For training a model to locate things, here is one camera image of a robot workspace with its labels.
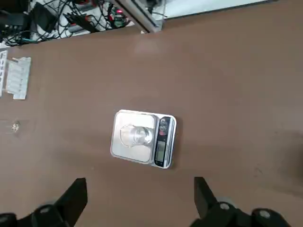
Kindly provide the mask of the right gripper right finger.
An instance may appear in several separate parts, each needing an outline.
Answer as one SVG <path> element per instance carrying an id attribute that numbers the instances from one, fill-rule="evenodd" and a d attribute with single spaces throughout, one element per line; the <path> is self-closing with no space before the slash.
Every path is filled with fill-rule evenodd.
<path id="1" fill-rule="evenodd" d="M 268 208 L 247 214 L 226 201 L 218 201 L 203 177 L 194 178 L 194 202 L 199 218 L 192 227 L 289 227 L 284 217 Z"/>

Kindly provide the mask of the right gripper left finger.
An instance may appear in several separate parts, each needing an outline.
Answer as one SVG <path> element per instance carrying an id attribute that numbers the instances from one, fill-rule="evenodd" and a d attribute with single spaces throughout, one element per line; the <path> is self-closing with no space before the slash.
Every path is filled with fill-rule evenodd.
<path id="1" fill-rule="evenodd" d="M 1 213 L 2 227 L 73 227 L 88 203 L 87 182 L 77 178 L 54 203 L 42 205 L 18 219 L 12 212 Z"/>

